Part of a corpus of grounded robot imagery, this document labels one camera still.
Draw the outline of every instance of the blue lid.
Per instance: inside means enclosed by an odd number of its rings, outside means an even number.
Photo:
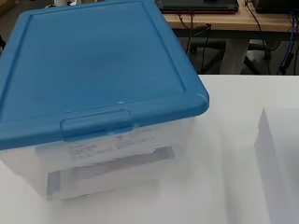
[[[208,94],[153,1],[23,13],[0,60],[0,149],[204,113]]]

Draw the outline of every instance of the lid handle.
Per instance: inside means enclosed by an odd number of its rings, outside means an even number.
[[[133,129],[128,110],[64,119],[61,132],[65,142],[74,142],[99,136],[126,133]]]

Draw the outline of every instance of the electronic device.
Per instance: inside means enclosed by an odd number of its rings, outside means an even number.
[[[155,0],[163,13],[229,13],[238,11],[237,0]]]
[[[299,0],[252,0],[257,13],[299,13]]]

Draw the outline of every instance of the wooden desk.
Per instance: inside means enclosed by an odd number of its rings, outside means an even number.
[[[257,22],[254,20],[249,10],[245,7],[244,0],[238,0],[239,12],[235,15],[223,14],[202,14],[195,15],[193,19],[194,27],[212,25],[212,30],[226,31],[259,31]],[[249,4],[252,12],[256,15],[261,24],[263,32],[290,32],[292,28],[292,18],[287,15],[276,14],[256,14],[252,4]],[[178,15],[164,15],[173,29],[185,29],[181,24]],[[183,21],[190,25],[190,15],[182,15]]]

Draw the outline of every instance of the white cardboard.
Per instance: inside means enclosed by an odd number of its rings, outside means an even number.
[[[299,108],[263,111],[255,143],[271,224],[299,222]]]

